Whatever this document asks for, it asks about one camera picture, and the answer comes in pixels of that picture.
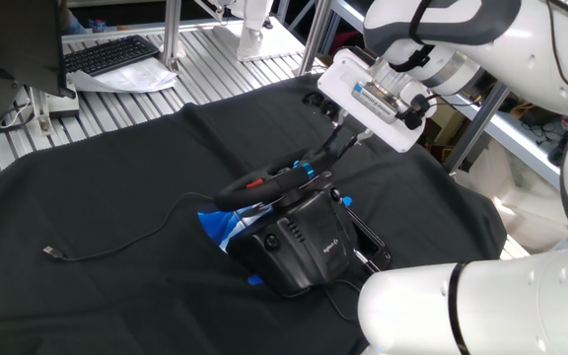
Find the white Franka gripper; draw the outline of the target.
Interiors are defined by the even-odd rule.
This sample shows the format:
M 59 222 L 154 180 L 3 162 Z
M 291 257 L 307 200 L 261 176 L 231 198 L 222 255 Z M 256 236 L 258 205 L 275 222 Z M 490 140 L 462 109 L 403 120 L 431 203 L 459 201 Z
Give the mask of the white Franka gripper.
M 340 106 L 333 129 L 319 148 L 341 159 L 373 135 L 399 153 L 411 149 L 423 133 L 426 119 L 437 110 L 437 99 L 426 86 L 394 71 L 381 57 L 374 59 L 359 47 L 342 48 L 319 77 L 319 90 Z M 366 127 L 340 149 L 332 144 L 347 115 Z

